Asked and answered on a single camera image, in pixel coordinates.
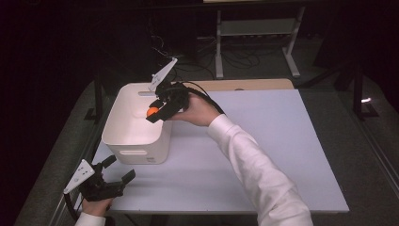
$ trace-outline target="white table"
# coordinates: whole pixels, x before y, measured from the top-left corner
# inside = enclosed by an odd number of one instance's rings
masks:
[[[252,134],[298,186],[314,212],[347,212],[311,120],[295,89],[210,91],[229,118]],[[100,144],[93,164],[112,152]],[[136,178],[116,198],[113,211],[151,214],[252,214],[254,208],[230,162],[206,135],[184,121],[173,123],[168,159],[160,165],[122,165],[104,170],[107,182],[130,169]]]

